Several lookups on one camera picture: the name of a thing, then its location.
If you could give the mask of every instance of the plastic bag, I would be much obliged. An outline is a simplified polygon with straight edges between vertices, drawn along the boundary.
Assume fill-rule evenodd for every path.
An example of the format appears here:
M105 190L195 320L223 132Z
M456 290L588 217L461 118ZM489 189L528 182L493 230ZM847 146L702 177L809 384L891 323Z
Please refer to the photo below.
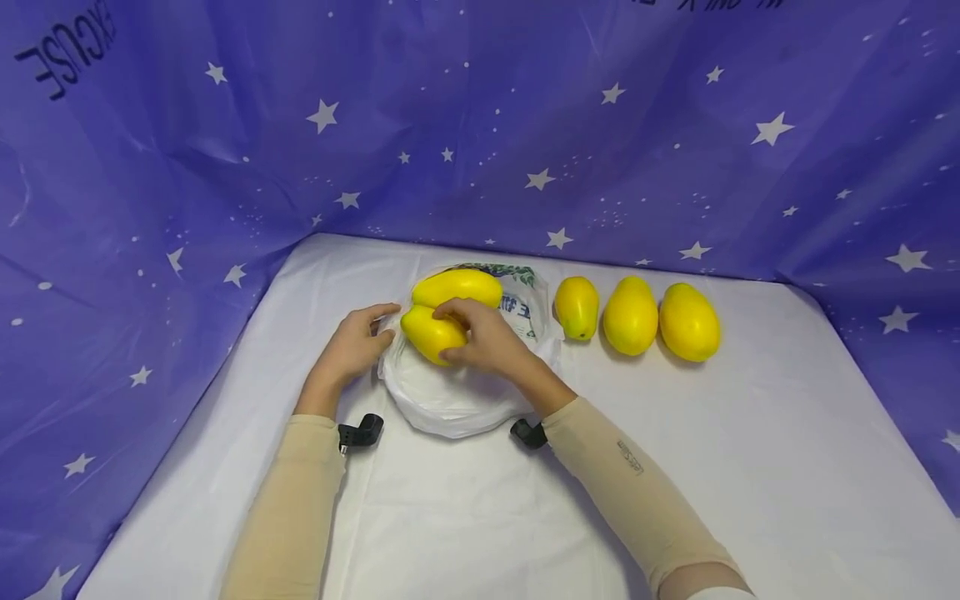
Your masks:
M549 284L532 268L500 263L465 263L424 273L418 280L449 269L479 269L500 280L500 313L516 334L554 371L560 363L560 327L550 317ZM421 431L450 439L494 429L503 421L531 412L513 385L473 369L438 367L423 358L399 328L394 315L384 326L396 337L380 359L377 374L386 383L400 413Z

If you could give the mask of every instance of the arm sleeve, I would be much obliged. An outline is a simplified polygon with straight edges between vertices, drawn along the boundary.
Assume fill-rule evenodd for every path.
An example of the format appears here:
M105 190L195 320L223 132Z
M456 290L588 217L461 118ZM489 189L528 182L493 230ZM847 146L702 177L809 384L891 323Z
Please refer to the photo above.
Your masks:
M233 550L221 600L316 600L345 464L332 420L290 418Z
M584 398L544 419L543 429L557 458L646 573L654 597L682 566L720 563L740 573L670 478Z

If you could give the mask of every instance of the black clip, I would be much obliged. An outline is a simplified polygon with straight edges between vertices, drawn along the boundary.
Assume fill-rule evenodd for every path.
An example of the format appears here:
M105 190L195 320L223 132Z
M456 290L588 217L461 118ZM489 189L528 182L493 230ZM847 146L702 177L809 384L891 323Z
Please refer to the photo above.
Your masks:
M531 450L542 448L546 444L546 433L543 431L543 423L537 423L536 427L531 427L527 419L521 419L510 428L510 434Z
M380 439L381 429L383 429L383 418L373 413L364 415L359 427L342 423L337 425L337 430L340 432L340 453L347 454L347 448L376 444Z

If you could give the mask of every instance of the white star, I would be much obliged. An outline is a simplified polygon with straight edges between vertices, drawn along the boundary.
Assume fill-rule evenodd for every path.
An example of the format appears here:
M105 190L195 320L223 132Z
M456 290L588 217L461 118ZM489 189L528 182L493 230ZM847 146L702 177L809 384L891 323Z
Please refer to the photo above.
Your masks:
M881 321L883 321L884 335L890 333L894 329L898 329L899 331L906 331L909 333L910 328L907 326L907 323L909 323L911 319L913 319L919 314L920 313L905 313L903 312L903 309L900 308L899 305L897 305L896 307L894 307L894 312L890 313L886 317L878 317L878 318Z
M947 430L947 436L941 440L944 444L952 445L953 449L960 452L960 433L954 433Z
M701 260L701 257L706 253L713 250L713 247L704 248L700 245L700 240L697 240L688 250L679 251L684 257L681 260L687 260L688 258L696 258Z
M167 260L170 261L170 266L174 268L174 273L179 273L183 270L183 267L180 266L181 254L183 254L183 248L177 248L173 252L167 254Z
M911 252L905 244L900 244L900 251L886 258L903 269L904 273L910 273L914 269L933 269L933 267L924 263L926 252L926 250Z
M536 187L539 191L542 192L542 191L543 191L543 187L544 187L547 183L549 183L550 181L556 181L556 180L557 180L557 178L550 177L549 175L546 174L546 172L549 171L549 170L550 170L549 168L543 169L542 171L540 171L540 172L537 173L536 175L532 175L532 174L530 174L530 173L527 173L527 179L529 179L530 182L527 183L526 185L524 185L524 186L523 186L523 189L526 189L526 188L528 188L528 187Z
M135 388L138 385L147 385L147 377L150 376L150 373L154 372L153 369L147 369L146 365L140 367L140 371L135 372L133 375L129 375L130 379L133 380L133 383L130 384L130 387Z
M547 248L556 246L558 250L563 250L564 244L573 241L572 237L566 237L566 228L560 228L556 233L547 231L546 234L550 236L550 241L546 243Z
M67 463L63 466L66 469L66 474L63 475L63 479L66 479L70 475L76 475L77 473L86 472L86 466L93 462L93 459L97 458L96 456L91 456L86 458L86 454L81 454L77 457L72 463Z
M615 105L616 99L619 98L620 94L622 94L625 91L627 90L620 89L620 82L613 84L613 87L611 87L610 89L601 90L601 93L603 93L603 102L600 103L600 106L602 107L606 103Z
M246 264L247 263L243 263L243 265L233 265L230 267L229 273L224 277L224 283L232 283L237 287L243 287L240 285L240 279L247 276L247 274L243 272L243 267Z
M360 196L360 192L353 192L352 194L348 194L347 192L344 192L343 194L340 195L340 198L336 199L333 202L338 202L342 204L344 206L344 210L347 210L349 206L353 206L354 208L359 208L360 203L357 202L357 198L359 196Z
M226 81L227 81L227 78L224 77L224 67L222 67L222 66L213 66L213 63L212 63L212 62L208 62L208 63L206 64L206 66L208 66L208 67L210 67L210 68L208 68L204 74L205 74L205 75L209 75L209 76L210 76L210 79L212 79L213 82L216 83L216 85L219 85L220 82L226 82Z
M789 132L794 128L793 125L786 125L783 123L783 116L785 112L781 112L777 115L777 118L769 123L757 123L756 128L760 130L760 133L756 135L754 141L750 142L750 145L753 146L759 142L766 142L771 146L777 143L777 138L780 137L781 133Z
M63 587L70 581L70 578L73 577L73 574L77 572L78 568L80 568L79 565L60 575L60 567L58 566L54 569L54 572L50 574L50 579L47 580L47 583L44 584L42 588L23 600L62 600Z
M317 124L317 134L320 134L327 125L337 124L337 120L333 118L333 111L336 110L339 105L339 102L335 102L327 106L324 99L320 99L320 106L317 108L317 111L306 118L307 121L312 121Z
M723 72L726 70L727 69L721 69L719 64L713 67L713 70L707 73L707 85L720 83L720 76L723 75Z

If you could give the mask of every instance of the fingers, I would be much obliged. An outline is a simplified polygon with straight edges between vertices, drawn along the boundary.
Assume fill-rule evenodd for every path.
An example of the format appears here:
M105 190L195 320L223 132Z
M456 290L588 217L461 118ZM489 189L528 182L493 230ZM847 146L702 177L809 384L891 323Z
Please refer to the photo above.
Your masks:
M466 365L469 363L470 350L467 346L447 348L440 351L440 358L451 365Z
M376 341L376 345L380 349L380 352L383 352L390 347L390 344L393 343L395 336L396 332L392 329L384 329L373 339Z
M455 317L457 321L470 324L471 317L476 315L477 309L482 306L483 304L476 300L454 298L438 306L433 311L433 318L442 319L443 317Z
M368 306L367 308L361 308L357 312L363 315L366 321L372 323L380 317L393 315L394 313L399 312L399 310L399 304L395 302L387 302L385 304L374 304L373 306Z

